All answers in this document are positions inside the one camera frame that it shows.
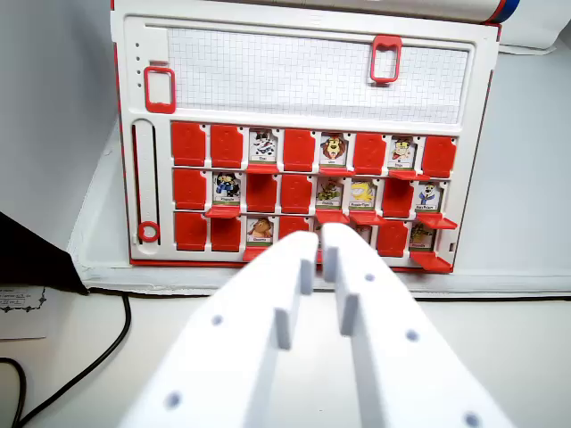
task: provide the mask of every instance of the cartoon character picture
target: cartoon character picture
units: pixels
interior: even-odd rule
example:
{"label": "cartoon character picture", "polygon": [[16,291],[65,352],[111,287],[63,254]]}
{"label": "cartoon character picture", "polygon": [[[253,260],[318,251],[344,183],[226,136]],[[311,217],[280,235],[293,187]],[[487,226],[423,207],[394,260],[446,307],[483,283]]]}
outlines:
{"label": "cartoon character picture", "polygon": [[434,229],[415,223],[410,230],[409,248],[414,251],[431,251],[434,242]]}
{"label": "cartoon character picture", "polygon": [[342,167],[347,160],[347,142],[340,134],[321,136],[319,164]]}
{"label": "cartoon character picture", "polygon": [[260,163],[276,162],[277,137],[271,129],[250,131],[250,161]]}
{"label": "cartoon character picture", "polygon": [[438,211],[441,189],[432,181],[420,184],[416,211]]}
{"label": "cartoon character picture", "polygon": [[340,208],[343,195],[343,183],[328,177],[318,180],[316,205],[328,208]]}
{"label": "cartoon character picture", "polygon": [[416,146],[409,136],[393,138],[393,146],[388,161],[388,168],[412,169]]}
{"label": "cartoon character picture", "polygon": [[373,233],[373,228],[371,226],[356,225],[355,231],[363,238],[367,243],[371,242],[371,235]]}
{"label": "cartoon character picture", "polygon": [[246,243],[248,245],[271,245],[274,225],[269,218],[248,218]]}
{"label": "cartoon character picture", "polygon": [[375,205],[376,188],[370,181],[353,181],[349,208],[372,210]]}
{"label": "cartoon character picture", "polygon": [[233,172],[220,172],[214,178],[213,203],[240,203],[240,180]]}

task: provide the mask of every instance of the black object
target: black object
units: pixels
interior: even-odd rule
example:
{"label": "black object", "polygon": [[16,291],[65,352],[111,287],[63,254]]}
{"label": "black object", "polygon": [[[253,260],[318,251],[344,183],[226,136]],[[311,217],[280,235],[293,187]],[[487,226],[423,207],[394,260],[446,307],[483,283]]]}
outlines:
{"label": "black object", "polygon": [[88,295],[71,256],[0,212],[0,284],[43,285]]}
{"label": "black object", "polygon": [[125,307],[125,325],[123,326],[121,333],[119,333],[119,336],[117,336],[117,339],[115,339],[115,342],[113,342],[112,345],[103,354],[101,354],[98,359],[91,363],[88,368],[83,370],[80,374],[63,385],[54,395],[30,411],[23,419],[21,419],[21,411],[24,408],[24,402],[26,401],[26,375],[24,370],[21,368],[21,365],[17,361],[11,358],[0,358],[0,363],[6,363],[13,366],[18,372],[18,377],[20,378],[20,395],[18,398],[18,407],[16,409],[16,415],[14,416],[12,428],[21,428],[27,424],[34,416],[45,410],[48,406],[52,405],[76,383],[93,372],[95,368],[103,363],[105,359],[109,357],[112,352],[119,346],[119,344],[123,342],[123,339],[125,339],[127,336],[128,329],[131,327],[131,306],[129,305],[128,295],[126,293],[123,293],[121,298],[123,299],[123,306]]}

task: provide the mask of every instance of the red plastic frame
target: red plastic frame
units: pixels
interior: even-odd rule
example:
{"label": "red plastic frame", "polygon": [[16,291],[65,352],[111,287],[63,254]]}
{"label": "red plastic frame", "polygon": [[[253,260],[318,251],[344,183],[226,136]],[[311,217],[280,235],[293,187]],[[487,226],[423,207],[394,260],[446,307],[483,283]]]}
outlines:
{"label": "red plastic frame", "polygon": [[[149,73],[170,74],[170,104],[153,103],[149,98]],[[175,93],[175,72],[167,67],[147,67],[145,74],[145,106],[151,113],[172,114],[177,109],[177,97]]]}
{"label": "red plastic frame", "polygon": [[[390,49],[394,47],[396,49],[396,66],[394,68],[394,77],[392,78],[376,78],[375,77],[375,59],[377,57],[377,49],[383,47],[384,49]],[[402,49],[402,39],[398,36],[385,36],[378,35],[373,40],[373,57],[371,58],[371,78],[377,83],[392,83],[399,78],[399,68],[401,67],[401,49]]]}
{"label": "red plastic frame", "polygon": [[[145,235],[145,227],[151,227],[154,229],[154,236]],[[157,239],[161,237],[161,228],[154,221],[144,221],[139,225],[137,229],[137,234],[141,241],[145,243],[154,243]]]}

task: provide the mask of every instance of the lion cartoon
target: lion cartoon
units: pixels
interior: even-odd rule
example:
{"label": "lion cartoon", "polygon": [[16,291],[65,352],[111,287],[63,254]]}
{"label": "lion cartoon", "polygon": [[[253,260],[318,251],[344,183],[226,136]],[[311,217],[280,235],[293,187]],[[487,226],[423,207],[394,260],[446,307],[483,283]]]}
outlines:
{"label": "lion cartoon", "polygon": [[337,159],[345,153],[347,143],[339,136],[330,136],[325,143],[321,144],[321,148],[328,159]]}

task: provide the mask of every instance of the white table surface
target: white table surface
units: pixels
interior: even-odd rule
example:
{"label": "white table surface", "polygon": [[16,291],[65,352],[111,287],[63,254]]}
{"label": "white table surface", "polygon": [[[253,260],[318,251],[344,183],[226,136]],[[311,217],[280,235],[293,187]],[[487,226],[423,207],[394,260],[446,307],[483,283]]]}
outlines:
{"label": "white table surface", "polygon": [[[90,364],[123,326],[120,297],[52,292],[47,339],[0,342],[29,380],[25,412]],[[203,298],[131,298],[133,325],[118,351],[28,426],[113,427]],[[422,302],[421,306],[519,427],[571,420],[571,302]],[[349,342],[337,333],[332,293],[302,299],[293,350],[277,363],[271,427],[359,426]],[[0,366],[0,427],[9,426],[16,375]]]}

